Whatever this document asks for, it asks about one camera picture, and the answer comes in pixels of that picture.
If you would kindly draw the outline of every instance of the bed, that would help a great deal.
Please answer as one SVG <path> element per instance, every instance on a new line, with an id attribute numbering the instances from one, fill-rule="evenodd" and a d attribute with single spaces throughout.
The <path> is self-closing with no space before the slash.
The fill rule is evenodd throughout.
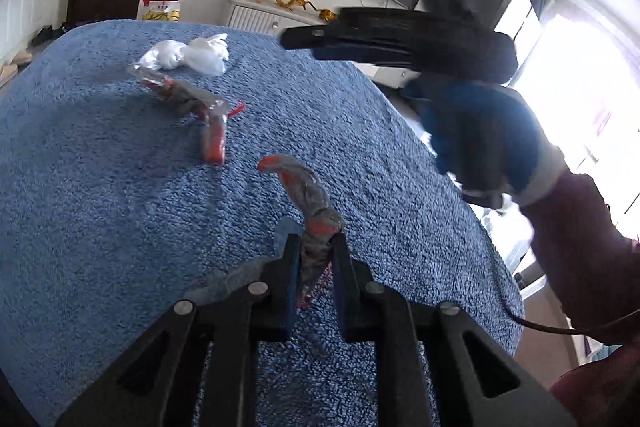
<path id="1" fill-rule="evenodd" d="M 229 121 L 226 164 L 205 164 L 200 123 L 125 66 L 163 39 L 227 32 L 219 78 L 189 80 L 247 110 Z M 286 153 L 316 170 L 374 276 L 424 303 L 459 301 L 509 352 L 516 285 L 450 180 L 352 64 L 284 51 L 268 36 L 187 23 L 110 21 L 58 39 L 0 100 L 0 367 L 42 427 L 194 280 L 273 255 Z M 260 348 L 258 424 L 373 425 L 372 346 L 347 345 L 330 289 L 298 311 L 294 338 Z"/>

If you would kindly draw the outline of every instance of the silver rivet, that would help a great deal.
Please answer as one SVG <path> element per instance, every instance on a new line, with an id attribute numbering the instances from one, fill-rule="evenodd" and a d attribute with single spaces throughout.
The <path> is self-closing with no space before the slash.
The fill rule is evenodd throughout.
<path id="1" fill-rule="evenodd" d="M 378 295 L 385 290 L 385 285 L 380 284 L 377 281 L 369 281 L 364 289 L 367 293 L 371 293 L 372 295 Z"/>
<path id="2" fill-rule="evenodd" d="M 251 295 L 264 295 L 269 291 L 269 285 L 266 282 L 256 281 L 249 285 L 249 293 Z"/>
<path id="3" fill-rule="evenodd" d="M 174 312 L 178 315 L 189 315 L 193 311 L 193 303 L 191 301 L 177 301 L 174 304 Z"/>
<path id="4" fill-rule="evenodd" d="M 458 315 L 458 313 L 460 313 L 460 306 L 453 301 L 444 301 L 440 303 L 440 311 L 444 315 Z"/>

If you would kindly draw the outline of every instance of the hand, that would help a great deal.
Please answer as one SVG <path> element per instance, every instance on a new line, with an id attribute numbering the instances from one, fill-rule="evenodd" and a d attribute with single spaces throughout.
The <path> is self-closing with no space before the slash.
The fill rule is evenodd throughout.
<path id="1" fill-rule="evenodd" d="M 538 119 L 513 89 L 417 78 L 405 88 L 404 95 L 424 101 L 422 124 L 431 134 L 438 171 L 455 174 L 465 190 L 482 188 L 470 186 L 474 182 L 468 180 L 474 176 L 465 173 L 491 164 L 500 169 L 501 191 L 526 206 L 544 198 L 567 168 L 561 150 L 549 143 Z"/>

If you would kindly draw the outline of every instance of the golden dragon figurine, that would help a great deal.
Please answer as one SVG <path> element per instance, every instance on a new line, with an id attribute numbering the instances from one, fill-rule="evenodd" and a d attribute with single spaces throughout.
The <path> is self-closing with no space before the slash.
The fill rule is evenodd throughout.
<path id="1" fill-rule="evenodd" d="M 281 8 L 285 8 L 287 10 L 292 10 L 294 6 L 302 6 L 303 10 L 306 10 L 306 5 L 309 4 L 315 11 L 319 12 L 318 17 L 325 22 L 331 22 L 334 20 L 337 15 L 329 9 L 318 9 L 314 6 L 311 1 L 308 0 L 289 0 L 288 2 L 283 2 L 282 0 L 274 0 L 276 4 Z"/>

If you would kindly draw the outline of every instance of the person's arm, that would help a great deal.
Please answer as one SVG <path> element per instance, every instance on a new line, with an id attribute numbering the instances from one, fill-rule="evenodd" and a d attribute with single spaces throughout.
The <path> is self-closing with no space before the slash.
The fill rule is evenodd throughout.
<path id="1" fill-rule="evenodd" d="M 593 179 L 565 169 L 553 190 L 521 212 L 534 229 L 532 248 L 577 329 L 610 323 L 640 307 L 640 245 L 613 226 Z M 640 331 L 640 315 L 595 333 L 625 344 Z"/>

